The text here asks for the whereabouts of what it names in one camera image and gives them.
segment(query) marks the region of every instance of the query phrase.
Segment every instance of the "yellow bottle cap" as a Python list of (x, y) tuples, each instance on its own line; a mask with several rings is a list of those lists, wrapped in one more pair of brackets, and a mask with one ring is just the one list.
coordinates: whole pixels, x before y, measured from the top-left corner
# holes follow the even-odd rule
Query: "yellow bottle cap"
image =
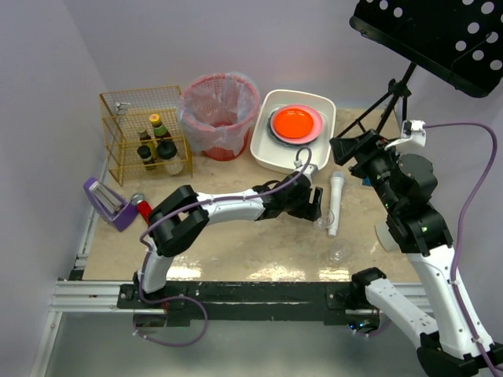
[(153, 126), (159, 126), (162, 123), (159, 114), (152, 114), (149, 116), (149, 121)]

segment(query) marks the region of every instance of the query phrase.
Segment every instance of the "wire mesh basket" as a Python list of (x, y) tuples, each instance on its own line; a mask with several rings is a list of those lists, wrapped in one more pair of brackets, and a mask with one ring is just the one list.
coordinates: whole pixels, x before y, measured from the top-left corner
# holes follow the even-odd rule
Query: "wire mesh basket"
[[(178, 128), (176, 106), (180, 98), (179, 86), (121, 90), (100, 94), (101, 119), (105, 139), (107, 168), (119, 185), (131, 178), (166, 178), (173, 164), (183, 163), (180, 174), (193, 174), (189, 143)], [(158, 114), (169, 131), (178, 151), (176, 161), (155, 159), (148, 169), (137, 153), (142, 146), (138, 133), (147, 130), (157, 146), (149, 117)]]

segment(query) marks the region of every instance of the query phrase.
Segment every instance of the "table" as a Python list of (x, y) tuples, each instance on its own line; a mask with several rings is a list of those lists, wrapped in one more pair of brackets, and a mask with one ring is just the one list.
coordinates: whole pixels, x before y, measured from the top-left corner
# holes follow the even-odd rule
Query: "table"
[[(338, 134), (361, 109), (338, 109), (335, 134)], [(363, 124), (376, 126), (380, 111), (374, 111)], [(355, 127), (346, 137), (360, 134)], [(398, 125), (392, 116), (383, 129), (385, 137), (397, 137)], [(143, 192), (152, 208), (180, 185), (190, 184), (196, 192), (240, 192), (266, 181), (282, 180), (285, 175), (267, 170), (253, 159), (249, 148), (239, 158), (218, 162), (194, 156), (194, 174), (163, 179), (129, 180), (120, 187), (113, 179), (107, 185), (126, 198)], [(324, 189), (322, 210), (329, 208), (329, 178), (334, 170), (344, 172), (346, 181), (340, 212), (339, 235), (329, 238), (314, 230), (307, 220), (282, 214), (265, 221), (232, 221), (207, 227), (190, 249), (180, 254), (168, 272), (172, 280), (260, 280), (260, 281), (348, 281), (351, 275), (376, 266), (394, 282), (419, 281), (406, 256), (386, 252), (376, 238), (374, 225), (385, 221), (386, 211), (372, 188), (362, 186), (345, 167), (329, 164), (314, 178), (313, 186)], [(129, 280), (145, 257), (138, 237), (145, 222), (138, 216), (123, 232), (117, 232), (101, 218), (90, 245), (84, 280)], [(345, 262), (331, 259), (335, 240), (345, 239), (352, 256)]]

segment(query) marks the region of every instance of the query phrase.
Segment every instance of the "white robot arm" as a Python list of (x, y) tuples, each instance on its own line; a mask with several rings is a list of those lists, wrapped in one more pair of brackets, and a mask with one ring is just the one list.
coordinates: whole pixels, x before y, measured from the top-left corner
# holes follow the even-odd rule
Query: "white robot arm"
[[(336, 164), (342, 166), (354, 158), (357, 163), (350, 168), (351, 174), (370, 180), (387, 210), (390, 234), (416, 270), (435, 319), (400, 295), (378, 269), (352, 276), (351, 300), (382, 309), (415, 345), (429, 376), (476, 375), (487, 366), (481, 348), (493, 364), (503, 361), (503, 349), (481, 324), (459, 271), (452, 274), (450, 270), (453, 240), (442, 215), (429, 203), (438, 183), (432, 164), (419, 155), (398, 153), (397, 149), (424, 146), (423, 125), (405, 121), (402, 138), (392, 142), (370, 130), (353, 139), (334, 138), (330, 144)], [(457, 300), (456, 289), (465, 308)], [(464, 311), (476, 325), (477, 339), (472, 337)]]
[[(282, 182), (270, 181), (264, 185), (256, 185), (246, 191), (232, 194), (212, 195), (194, 192), (190, 186), (182, 186), (173, 192), (152, 211), (149, 217), (150, 224), (187, 203), (201, 203), (201, 205), (190, 211), (185, 221), (180, 221), (176, 217), (165, 221), (152, 231), (155, 242), (152, 239), (149, 240), (153, 252), (145, 267), (142, 290), (150, 294), (164, 287), (167, 271), (176, 255), (186, 251), (205, 226), (234, 220), (266, 220), (276, 218), (282, 212), (311, 221), (319, 218), (323, 193), (321, 188), (315, 188), (312, 202), (310, 202), (313, 176), (317, 172), (315, 165), (307, 164), (306, 167), (300, 166), (295, 169)], [(277, 188), (284, 182), (292, 180), (292, 177), (297, 174), (301, 175), (277, 193), (260, 195), (267, 194), (270, 190), (269, 185), (277, 183), (274, 186)], [(234, 199), (218, 201), (218, 198), (222, 197)]]

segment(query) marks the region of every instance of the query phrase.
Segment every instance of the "white tray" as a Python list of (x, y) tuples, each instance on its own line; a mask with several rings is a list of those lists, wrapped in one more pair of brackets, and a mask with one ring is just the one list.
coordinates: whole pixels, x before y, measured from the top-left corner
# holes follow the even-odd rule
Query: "white tray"
[[(328, 98), (311, 93), (297, 92), (295, 90), (273, 90), (264, 100), (259, 118), (255, 124), (255, 131), (251, 137), (251, 154), (260, 166), (281, 173), (291, 173), (295, 169), (293, 161), (297, 148), (279, 144), (270, 135), (267, 122), (270, 115), (288, 104), (305, 104), (320, 113), (323, 118), (323, 131), (320, 136), (309, 144), (313, 152), (311, 163), (321, 170), (325, 167), (330, 157), (329, 140), (333, 136), (336, 126), (336, 106)], [(305, 152), (301, 155), (305, 161)]]

